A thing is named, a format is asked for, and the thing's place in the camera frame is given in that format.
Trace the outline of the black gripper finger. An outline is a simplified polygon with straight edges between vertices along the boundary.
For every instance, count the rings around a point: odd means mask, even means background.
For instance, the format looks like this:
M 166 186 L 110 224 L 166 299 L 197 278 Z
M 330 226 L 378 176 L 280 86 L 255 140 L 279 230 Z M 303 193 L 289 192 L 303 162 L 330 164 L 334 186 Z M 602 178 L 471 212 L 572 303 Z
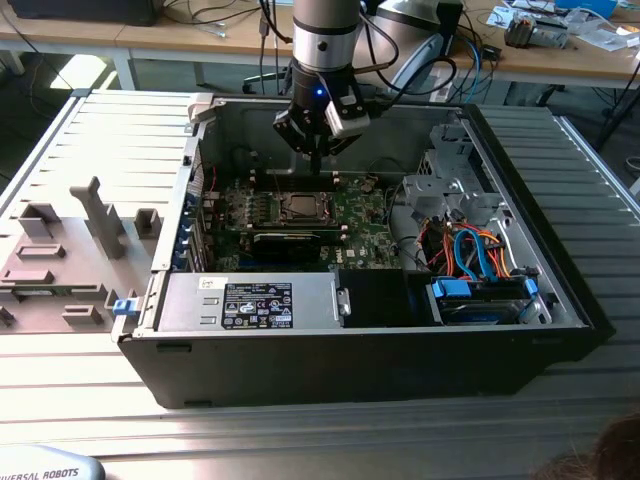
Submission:
M 276 114 L 273 128 L 289 147 L 303 154 L 310 171 L 317 172 L 317 143 L 314 119 L 309 110 L 288 108 Z
M 322 161 L 325 157 L 336 156 L 351 144 L 357 141 L 361 135 L 349 136 L 346 138 L 336 138 L 330 135 L 319 135 L 315 149 L 315 172 L 319 173 Z

